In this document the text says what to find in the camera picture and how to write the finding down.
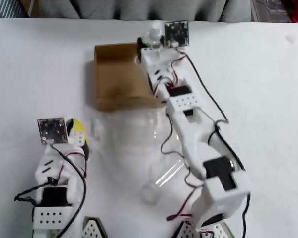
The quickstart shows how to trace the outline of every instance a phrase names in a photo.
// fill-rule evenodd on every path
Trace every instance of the circuit board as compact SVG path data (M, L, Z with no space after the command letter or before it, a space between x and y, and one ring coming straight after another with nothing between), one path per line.
M164 24L166 48L181 47L189 45L189 22L172 21Z
M68 142L64 118L38 119L38 126L42 145L48 141L54 144Z

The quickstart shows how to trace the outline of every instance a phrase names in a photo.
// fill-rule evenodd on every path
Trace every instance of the black wire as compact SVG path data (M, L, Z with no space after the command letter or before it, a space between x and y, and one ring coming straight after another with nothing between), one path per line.
M25 190L24 192L21 192L21 193L19 193L17 196L15 196L14 201L19 201L19 202L30 202L34 207L36 207L36 206L37 206L37 203L36 203L36 201L35 201L33 198L31 198L31 197L29 197L29 196L26 197L26 198L23 198L23 197L21 197L21 196L26 195L26 194L28 194L28 193L30 193L30 192L32 192L32 191L35 191L35 190L37 190L37 189L39 189L39 188L41 188L41 187L45 187L45 186L47 186L47 185L52 185L52 184L51 184L50 181L48 181L48 182L46 182L46 183L44 183L44 184L41 184L41 185L32 187L32 188L30 188L30 189L28 189L28 190Z
M206 92L206 93L208 94L208 96L211 98L211 100L213 101L213 103L216 105L216 107L218 108L218 110L221 112L221 114L222 114L222 116L224 117L225 121L227 121L227 123L228 123L228 119L227 119L225 113L223 112L223 110L221 109L221 107L218 105L218 103L215 101L215 99L212 97L212 95L211 95L211 94L209 93L209 91L207 90L206 86L204 85L204 83L203 83L203 81L202 81L202 79L201 79L201 77L200 77L200 75L199 75L197 69L195 68L195 66L194 66L193 62L191 61L190 57L188 56L188 54L185 53L185 52L183 52L183 51L179 51L177 48L175 48L175 50L178 51L178 52L181 53L181 54L184 54L184 55L186 56L186 58L189 60L191 66L192 66L192 68L193 68L195 74L197 75L197 77L198 77L198 79L199 79L199 81L200 81L202 87L204 88L205 92Z
M218 122L219 121L217 121L215 123L215 125L214 125L214 131L209 136L208 144L210 143L210 140L211 140L212 135L216 134L219 137L220 141L228 148L228 150L230 151L230 153L235 157L235 159L236 159L238 165L240 166L240 168L245 171L245 167L244 167L242 161L240 160L240 158L237 156L237 154L235 153L235 151L230 147L230 145L226 142L226 140L220 134L220 128L218 126ZM245 218L245 216L246 216L246 213L248 211L249 204L250 204L250 194L247 195L246 206L245 206L245 209L244 209L244 211L242 213L242 220L243 220L243 236L242 236L242 238L245 238L246 237L246 218Z
M177 155L181 156L183 160L185 160L184 156L183 156L179 151L176 151L176 150L167 151L167 152L163 151L163 147L164 147L164 145L165 145L166 142L171 138L171 136L172 136L172 134L173 134L173 126L172 126L171 118L170 118L170 116L169 116L168 114L166 114L166 116L168 117L168 119L169 119L169 121L170 121L170 128L171 128L171 129L170 129L170 134L169 134L168 137L164 140L164 142L161 144L161 148L160 148L161 153L164 154L164 155L177 154ZM188 174L184 177L184 182L185 182L185 184L186 184L187 186L191 187L191 188L199 188L199 187L201 187L202 185L193 185L193 184L191 184L191 183L189 183L189 182L187 181L187 178L188 178L188 176L189 176L190 173L191 173L191 169L190 169L190 167L188 167L188 166L186 165L186 162L185 162L185 161L183 161L183 163L184 163L186 169L188 170Z
M196 75L197 75L197 77L198 77L198 79L199 79L202 87L204 88L204 90L206 91L206 93L208 94L208 96L212 99L212 101L214 102L214 104L216 105L216 107L218 108L218 110L221 112L222 116L225 119L225 120L218 120L218 121L216 121L216 123L214 124L214 131L210 134L210 136L208 138L208 144L210 143L210 140L211 140L212 136L214 134L216 134L219 137L219 139L223 142L223 144L229 149L229 151L232 153L232 155L235 157L235 159L236 159L238 165L240 166L240 168L245 171L245 167L244 167L242 161L240 160L240 158L237 156L237 154L233 151L233 149L229 146L229 144L224 140L224 138L220 134L220 128L218 126L218 123L219 122L224 122L224 123L228 123L229 122L228 119L227 119L227 117L226 117L226 115L225 115L225 113L223 112L223 110L217 104L217 102L215 101L215 99L212 97L212 95L207 90L206 86L204 85L204 83L203 83L203 81L202 81L202 79L201 79L201 77L200 77L197 69L195 68L193 62L191 61L190 57L185 52L179 51L177 48L175 48L175 50L178 51L181 54L184 54L187 57L187 59L189 60L191 66L192 66L192 68L194 69L194 71L195 71L195 73L196 73ZM247 195L246 206L245 206L245 209L244 209L244 211L242 213L242 220L243 220L243 235L242 235L242 238L245 238L246 237L246 219L245 219L245 215L246 215L246 213L248 211L249 204L250 204L250 194Z
M56 150L59 155L66 160L78 173L78 175L80 176L81 180L83 181L83 187L84 187L84 192L83 192L83 198L81 200L81 203L78 207L78 209L76 210L76 212L74 213L74 215L72 216L72 218L69 220L69 222L66 224L66 226L61 230L61 232L55 237L55 238L60 238L70 227L70 225L73 223L73 221L75 220L75 218L77 217L77 215L79 214L84 202L85 202L85 198L86 198L86 181L84 178L84 175L79 171L79 169L77 168L77 166L67 157L65 156L61 151L59 151L57 148L55 148L53 146L53 144L51 144L51 148Z
M170 116L169 116L168 114L166 114L166 116L168 117L168 119L169 119L169 121L170 121L170 127L171 127L171 130L170 130L170 134L168 135L168 137L167 137L167 138L164 140L164 142L161 144L160 151L161 151L161 153L164 154L164 155L177 154L177 155L181 156L182 159L184 159L184 156L183 156L180 152L178 152L178 151L176 151L176 150L167 151L167 152L163 151L163 147L164 147L164 145L168 142L168 140L171 138L171 136L172 136L172 134L173 134L173 126L172 126L171 118L170 118Z

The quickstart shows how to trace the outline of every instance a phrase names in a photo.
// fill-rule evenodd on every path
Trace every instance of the wire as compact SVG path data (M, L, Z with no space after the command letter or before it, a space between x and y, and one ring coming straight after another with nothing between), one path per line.
M201 79L201 77L200 77L197 69L195 68L195 66L194 66L193 62L191 61L190 57L188 56L188 54L186 54L185 52L179 51L177 48L175 48L175 50L177 52L181 53L181 54L184 54L187 57L188 61L190 62L191 66L192 66L192 68L194 69L194 72L197 75L197 77L198 77L198 79L199 79L202 87L204 88L204 90L206 91L206 93L208 94L208 96L211 98L211 100L214 102L214 104L216 105L216 107L221 112L222 116L224 117L224 120L217 120L215 122L215 124L214 124L214 130L213 130L213 132L210 134L210 136L208 138L208 144L210 143L210 140L211 140L212 136L214 134L216 134L219 137L219 139L222 141L222 143L228 148L228 150L231 152L231 154L235 157L235 159L236 159L238 165L240 166L240 168L245 171L246 169L245 169L242 161L240 160L240 158L237 156L237 154L233 151L233 149L229 146L229 144L224 140L224 138L220 134L220 128L218 126L218 123L220 123L220 122L223 122L223 123L226 123L226 124L229 123L229 121L228 121L225 113L223 112L223 110L220 108L220 106L218 105L218 103L215 101L215 99L212 97L212 95L207 90L206 86L204 85L204 83L203 83L203 81L202 81L202 79ZM249 204L250 204L250 194L247 195L246 206L245 206L245 209L244 209L244 211L242 213L242 220L243 220L243 235L242 235L242 238L245 238L246 237L246 219L245 219L245 216L246 216L246 213L247 213L247 211L249 209Z
M65 156L61 151L59 151L57 148L55 148L53 146L53 144L50 145L52 149L56 150L59 155L64 159L66 160L75 170L76 172L78 173L78 175L80 176L82 182L83 182L83 198L80 202L80 205L78 207L78 209L76 210L76 212L74 213L74 215L72 216L72 218L69 220L69 222L66 224L66 226L61 230L61 232L55 237L55 238L60 238L67 230L68 228L70 227L70 225L73 223L73 221L75 220L75 218L77 217L77 215L79 214L84 202L85 202L85 198L86 198L86 181L85 181L85 178L84 178L84 175L79 171L79 169L77 168L77 166L67 157Z
M37 203L36 203L36 201L33 198L31 198L29 196L26 197L26 198L23 198L21 196L26 195L26 194L28 194L28 193L30 193L32 191L35 191L35 190L37 190L37 189L39 189L41 187L45 187L47 185L52 185L52 182L51 181L48 181L48 182L45 182L45 183L43 183L41 185L38 185L38 186L35 186L35 187L32 187L32 188L30 188L28 190L23 191L23 192L19 193L17 196L15 196L14 201L30 202L34 207L36 207L37 206Z
M187 204L187 202L189 201L190 197L193 195L193 193L195 192L195 190L196 190L196 188L194 188L194 189L192 190L192 192L190 192L190 194L188 195L188 197L185 199L184 203L182 204L180 210L177 212L177 214L170 215L170 216L168 216L168 217L166 218L168 222L169 222L169 221L172 221L172 220L174 220L174 219L176 219L176 218L179 217L179 216L181 216L181 213L182 213L182 211L183 211L185 205Z
M193 70L194 70L196 76L198 77L198 79L199 79L199 81L200 81L202 87L204 88L205 92L206 92L206 93L208 94L208 96L211 98L211 100L213 101L213 103L216 105L216 107L218 108L218 110L221 112L221 114L222 114L222 116L224 117L225 121L227 121L227 123L228 123L228 119L227 119L225 113L223 112L223 110L221 109L221 107L218 105L218 103L215 101L215 99L212 97L212 95L211 95L211 94L209 93L209 91L207 90L206 86L204 85L204 83L203 83L203 81L202 81L202 79L201 79L201 77L200 77L200 75L199 75L197 69L195 68L195 66L194 66L193 62L191 61L190 57L188 56L188 54L185 53L185 52L183 52L183 51L179 51L177 48L174 48L174 49L175 49L177 52L179 52L179 53L181 53L181 54L184 54L184 55L185 55L184 57L186 57L186 58L188 59L188 61L190 62L190 64L191 64L191 66L192 66L192 68L193 68Z
M188 179L188 177L189 177L189 175L190 175L190 173L191 173L191 168L188 167L187 170L188 170L188 173L187 173L187 175L184 177L184 182L185 182L185 184L186 184L187 186L191 187L191 188L200 188L200 187L202 187L204 183L202 183L202 184L200 184L200 185L193 185L193 184L191 184L191 183L189 183L189 182L187 181L187 179Z
M178 152L178 151L176 151L176 150L167 151L167 152L166 152L166 151L163 151L163 147L165 146L165 144L168 142L168 140L171 138L171 136L172 136L172 134L173 134L173 126L172 126L171 118L170 118L170 116L169 116L168 114L166 114L166 116L168 117L168 119L169 119L169 121L170 121L170 127L171 127L171 129L170 129L170 134L169 134L168 137L164 140L164 142L161 144L160 151L161 151L161 153L164 154L164 155L177 154L177 155L179 155L182 159L184 159L184 156L183 156L180 152Z
M154 94L154 95L156 95L157 90L158 90L158 87L159 87L160 83L161 83L164 79L169 79L170 82L171 82L171 85L173 86L173 82L172 82L171 78L169 78L169 77L167 77L167 76L164 76L164 77L162 77L161 79L159 79L159 82L158 82L157 86L155 87L155 89L154 89L154 91L153 91L153 94Z
M171 68L172 68L172 71L173 71L173 73L174 73L174 75L175 75L175 79L176 79L176 81L175 81L175 85L177 85L178 84L178 80L179 80L179 78L178 78L178 75L177 75L177 73L175 72L175 70L174 70L174 68L173 68L173 64L175 63L175 62L177 62L177 61L181 61L183 58L185 58L186 56L182 56L182 57L180 57L180 58L178 58L178 59L175 59L174 61L172 61L171 62Z
M170 128L171 128L171 129L170 129L170 134L169 134L168 137L164 140L164 142L161 144L161 148L160 148L161 153L164 154L164 155L177 154L177 155L179 155L182 159L185 160L184 156L183 156L180 152L178 152L178 151L176 151L176 150L167 151L167 152L163 151L163 147L165 146L166 142L171 138L171 136L172 136L172 134L173 134L173 126L172 126L171 118L170 118L170 116L169 116L168 114L166 114L166 116L167 116L168 119L169 119L169 122L170 122ZM201 184L201 185L193 185L193 184L191 184L191 183L189 183L189 182L187 181L187 178L188 178L188 176L189 176L190 173L191 173L191 169L190 169L189 166L187 166L187 164L185 163L185 161L184 161L184 165L185 165L186 169L188 170L188 174L184 177L184 182L185 182L185 184L186 184L187 186L191 187L191 188L199 188L199 187L202 187L203 184Z

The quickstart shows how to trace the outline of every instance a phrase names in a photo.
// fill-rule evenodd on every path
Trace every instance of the white cap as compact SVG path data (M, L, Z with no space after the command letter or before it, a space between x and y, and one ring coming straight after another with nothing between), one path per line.
M149 31L149 38L153 42L158 42L162 37L161 22L155 21L152 24L152 28Z

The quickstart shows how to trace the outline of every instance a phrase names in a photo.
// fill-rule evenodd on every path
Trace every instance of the perforated plate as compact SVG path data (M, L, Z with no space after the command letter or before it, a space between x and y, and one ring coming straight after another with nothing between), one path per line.
M69 221L72 207L36 207L33 228L61 229Z
M214 232L214 238L234 238L225 226L225 224L222 226L220 223L213 226L211 231ZM176 238L212 238L212 233L199 233L189 224L183 223Z
M89 220L83 230L83 238L104 238L94 220Z
M176 97L170 97L170 101L176 112L192 109L200 105L193 93L188 93Z

